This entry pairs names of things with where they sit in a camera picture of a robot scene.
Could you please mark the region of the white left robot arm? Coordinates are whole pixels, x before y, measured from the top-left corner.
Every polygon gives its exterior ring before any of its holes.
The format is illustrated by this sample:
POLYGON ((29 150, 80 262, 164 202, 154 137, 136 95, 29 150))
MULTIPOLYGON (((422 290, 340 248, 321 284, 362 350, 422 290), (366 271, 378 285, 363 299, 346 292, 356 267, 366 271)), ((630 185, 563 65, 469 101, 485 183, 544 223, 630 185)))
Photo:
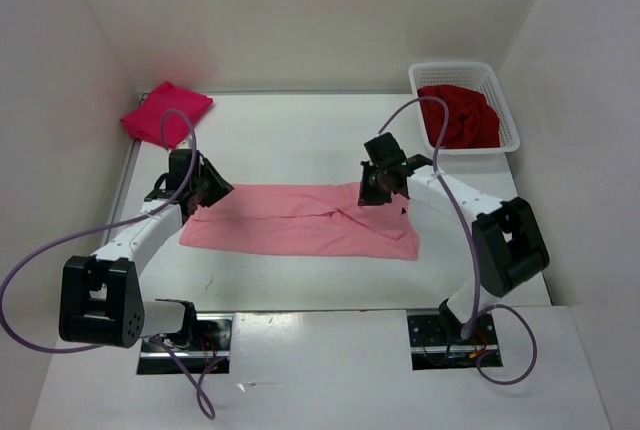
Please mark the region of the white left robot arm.
POLYGON ((59 335, 66 342, 130 348, 156 335, 190 341, 197 326, 193 303, 145 301, 139 277, 164 243, 201 207, 233 191, 196 150, 175 150, 169 170, 145 197, 132 224, 89 256, 73 256, 62 275, 59 335))

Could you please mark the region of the light pink t shirt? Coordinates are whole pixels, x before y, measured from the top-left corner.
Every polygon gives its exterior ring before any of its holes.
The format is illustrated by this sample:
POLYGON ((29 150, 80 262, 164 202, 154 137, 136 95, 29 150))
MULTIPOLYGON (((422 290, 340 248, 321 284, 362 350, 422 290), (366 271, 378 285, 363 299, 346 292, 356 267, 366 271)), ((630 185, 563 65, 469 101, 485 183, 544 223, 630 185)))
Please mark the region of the light pink t shirt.
POLYGON ((358 204, 359 184, 237 185, 185 224, 186 247, 236 253, 415 261, 420 240, 409 202, 358 204))

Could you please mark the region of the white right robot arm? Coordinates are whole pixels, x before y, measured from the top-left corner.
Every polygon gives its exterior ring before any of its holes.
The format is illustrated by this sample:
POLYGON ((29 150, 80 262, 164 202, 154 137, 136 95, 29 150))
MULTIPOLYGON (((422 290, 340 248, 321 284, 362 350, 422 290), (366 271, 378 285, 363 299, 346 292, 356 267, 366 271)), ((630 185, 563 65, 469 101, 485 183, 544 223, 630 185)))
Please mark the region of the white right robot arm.
POLYGON ((385 205, 401 195, 461 224, 473 277, 438 309, 452 339, 468 338, 483 310, 548 267, 544 238, 525 199, 507 201, 485 194, 434 168, 420 155, 394 166, 368 161, 361 166, 359 205, 385 205))

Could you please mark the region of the dark red t shirt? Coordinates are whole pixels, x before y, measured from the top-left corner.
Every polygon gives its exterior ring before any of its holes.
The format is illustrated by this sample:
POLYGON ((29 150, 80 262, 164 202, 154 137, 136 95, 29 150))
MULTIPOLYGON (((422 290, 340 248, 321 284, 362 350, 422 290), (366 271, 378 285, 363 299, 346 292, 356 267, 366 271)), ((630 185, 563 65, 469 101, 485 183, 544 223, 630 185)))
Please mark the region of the dark red t shirt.
POLYGON ((435 85, 420 88, 418 96, 439 98, 448 106, 442 147, 458 150, 501 145, 499 117, 482 93, 453 85, 435 85))

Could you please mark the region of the magenta t shirt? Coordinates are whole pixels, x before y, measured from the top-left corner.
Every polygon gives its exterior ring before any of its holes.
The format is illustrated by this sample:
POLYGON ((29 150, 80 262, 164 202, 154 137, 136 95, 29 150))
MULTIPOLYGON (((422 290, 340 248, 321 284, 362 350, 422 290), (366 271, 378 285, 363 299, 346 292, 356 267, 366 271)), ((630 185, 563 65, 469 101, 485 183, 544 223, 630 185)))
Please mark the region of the magenta t shirt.
POLYGON ((165 81, 121 123, 132 139, 174 149, 213 105, 213 98, 165 81))

